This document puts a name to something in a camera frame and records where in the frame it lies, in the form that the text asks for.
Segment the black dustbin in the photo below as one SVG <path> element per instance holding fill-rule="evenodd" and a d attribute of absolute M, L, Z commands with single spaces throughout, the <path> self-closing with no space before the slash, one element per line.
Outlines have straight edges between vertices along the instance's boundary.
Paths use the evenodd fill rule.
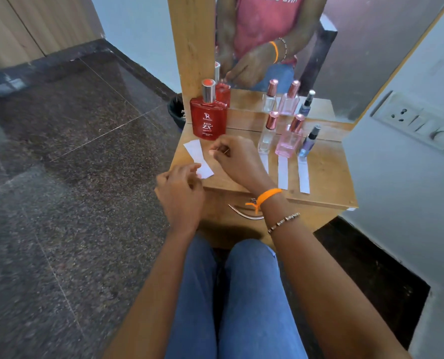
<path fill-rule="evenodd" d="M 177 94 L 167 103 L 167 109 L 177 127 L 183 130 L 185 126 L 185 112 L 183 111 L 182 93 Z"/>

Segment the granite floor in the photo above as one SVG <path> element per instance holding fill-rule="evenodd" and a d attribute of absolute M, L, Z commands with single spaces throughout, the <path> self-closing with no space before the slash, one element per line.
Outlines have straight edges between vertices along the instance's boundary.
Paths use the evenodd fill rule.
<path fill-rule="evenodd" d="M 163 243 L 153 187 L 180 136 L 173 92 L 107 47 L 0 72 L 0 358 L 99 357 Z M 350 229 L 317 237 L 407 346 L 429 287 Z"/>

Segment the clear perfume bottle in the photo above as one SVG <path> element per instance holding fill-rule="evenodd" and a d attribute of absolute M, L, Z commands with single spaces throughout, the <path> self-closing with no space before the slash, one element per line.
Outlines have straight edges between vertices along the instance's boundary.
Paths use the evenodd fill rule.
<path fill-rule="evenodd" d="M 279 105 L 279 114 L 293 116 L 297 109 L 298 101 L 300 97 L 297 96 L 298 89 L 300 88 L 300 82 L 294 80 L 289 88 L 289 91 L 282 96 Z"/>
<path fill-rule="evenodd" d="M 298 153 L 298 156 L 300 157 L 307 157 L 307 155 L 309 154 L 311 148 L 313 147 L 313 145 L 315 144 L 315 139 L 318 136 L 318 133 L 320 132 L 320 125 L 316 124 L 312 130 L 312 132 L 310 132 L 310 134 L 305 138 L 305 140 L 303 141 L 302 147 L 300 149 L 300 152 Z"/>
<path fill-rule="evenodd" d="M 290 158 L 293 155 L 293 152 L 297 150 L 297 147 L 302 139 L 302 125 L 303 120 L 302 114 L 297 114 L 293 117 L 292 123 L 287 125 L 285 131 L 280 136 L 279 143 L 277 144 L 277 148 L 275 153 L 279 156 Z"/>
<path fill-rule="evenodd" d="M 194 135 L 204 140 L 216 140 L 225 134 L 227 105 L 215 100 L 215 80 L 202 81 L 202 96 L 190 100 Z"/>
<path fill-rule="evenodd" d="M 310 90 L 309 95 L 305 98 L 305 102 L 303 102 L 300 110 L 298 111 L 300 114 L 303 114 L 305 117 L 309 115 L 311 102 L 313 101 L 313 96 L 315 96 L 315 91 Z"/>
<path fill-rule="evenodd" d="M 277 107 L 276 98 L 275 95 L 277 94 L 277 85 L 279 84 L 279 81 L 276 79 L 271 79 L 270 82 L 268 82 L 268 89 L 267 94 L 264 94 L 263 97 L 263 106 L 262 106 L 262 112 L 271 112 Z"/>
<path fill-rule="evenodd" d="M 277 126 L 277 120 L 279 113 L 277 111 L 271 111 L 268 114 L 267 123 L 258 140 L 258 151 L 261 154 L 268 154 L 270 152 L 270 146 L 275 136 L 275 127 Z"/>
<path fill-rule="evenodd" d="M 230 85 L 220 83 L 220 63 L 215 62 L 215 99 L 230 107 Z"/>

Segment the drawer handle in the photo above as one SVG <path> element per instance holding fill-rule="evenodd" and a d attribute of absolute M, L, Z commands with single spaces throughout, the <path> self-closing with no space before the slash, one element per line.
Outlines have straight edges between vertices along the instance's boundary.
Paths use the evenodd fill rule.
<path fill-rule="evenodd" d="M 251 199 L 252 203 L 255 203 L 257 200 L 256 199 Z M 246 219 L 250 219 L 250 220 L 262 220 L 264 218 L 263 215 L 247 215 L 242 213 L 241 211 L 238 211 L 237 208 L 235 208 L 234 206 L 231 206 L 230 204 L 228 204 L 230 206 L 230 208 L 235 211 L 238 215 L 246 218 Z"/>

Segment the pink t-shirt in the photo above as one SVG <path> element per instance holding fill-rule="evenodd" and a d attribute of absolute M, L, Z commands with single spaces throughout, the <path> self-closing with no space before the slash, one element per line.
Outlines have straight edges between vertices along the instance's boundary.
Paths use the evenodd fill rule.
<path fill-rule="evenodd" d="M 302 0 L 238 0 L 236 58 L 242 58 L 256 46 L 287 35 L 297 22 L 301 4 Z M 284 63 L 294 64 L 296 59 Z"/>

